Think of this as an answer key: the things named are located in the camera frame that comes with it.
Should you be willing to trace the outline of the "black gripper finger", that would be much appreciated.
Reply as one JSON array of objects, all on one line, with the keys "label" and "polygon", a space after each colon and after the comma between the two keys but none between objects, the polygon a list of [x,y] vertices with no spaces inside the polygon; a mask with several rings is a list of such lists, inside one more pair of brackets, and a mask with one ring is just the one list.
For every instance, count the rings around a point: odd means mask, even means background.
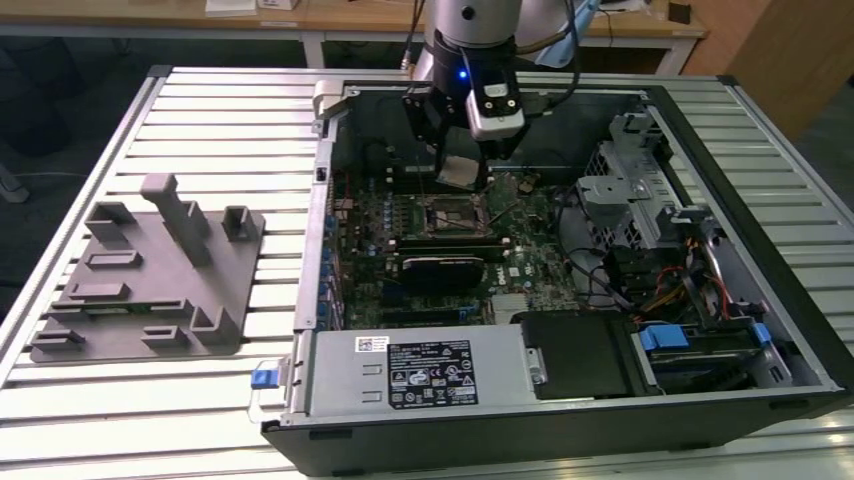
[{"label": "black gripper finger", "polygon": [[434,171],[439,174],[444,166],[447,134],[458,125],[460,107],[432,85],[408,85],[402,103],[412,135],[432,149]]},{"label": "black gripper finger", "polygon": [[478,189],[483,189],[487,185],[488,162],[491,160],[507,160],[512,156],[526,134],[527,126],[523,126],[508,138],[476,142],[480,152],[476,176]]}]

